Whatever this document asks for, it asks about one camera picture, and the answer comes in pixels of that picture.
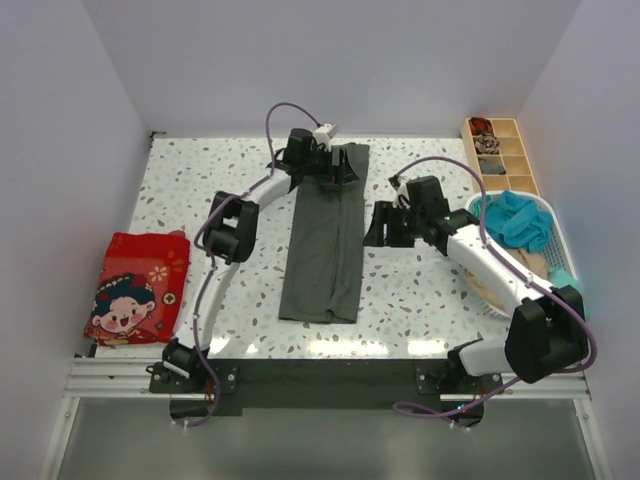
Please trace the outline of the dark grey t shirt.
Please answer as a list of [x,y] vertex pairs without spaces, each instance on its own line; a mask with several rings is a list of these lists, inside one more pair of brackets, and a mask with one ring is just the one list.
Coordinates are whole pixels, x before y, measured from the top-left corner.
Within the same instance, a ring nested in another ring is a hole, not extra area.
[[364,259],[364,189],[370,147],[348,143],[359,180],[297,188],[278,318],[303,323],[357,322]]

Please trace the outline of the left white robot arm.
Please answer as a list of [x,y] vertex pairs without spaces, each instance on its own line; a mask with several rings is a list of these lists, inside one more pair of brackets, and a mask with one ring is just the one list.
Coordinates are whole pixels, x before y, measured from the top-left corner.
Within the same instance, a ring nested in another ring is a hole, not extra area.
[[185,392],[216,373],[208,363],[214,324],[231,282],[253,254],[260,214],[294,193],[296,203],[278,315],[302,323],[354,323],[362,285],[364,189],[370,149],[317,141],[323,128],[294,129],[280,160],[242,193],[219,191],[196,234],[206,258],[192,300],[162,351],[161,366]]

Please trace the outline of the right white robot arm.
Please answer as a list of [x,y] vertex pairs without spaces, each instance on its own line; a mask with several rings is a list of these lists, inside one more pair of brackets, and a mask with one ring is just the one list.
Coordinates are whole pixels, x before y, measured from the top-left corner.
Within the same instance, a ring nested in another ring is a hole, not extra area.
[[490,239],[477,216],[450,208],[434,176],[410,180],[395,200],[376,202],[363,244],[411,248],[416,240],[470,271],[510,319],[504,339],[475,340],[448,352],[445,379],[452,390],[469,392],[481,376],[503,372],[532,384],[588,359],[580,292],[525,269]]

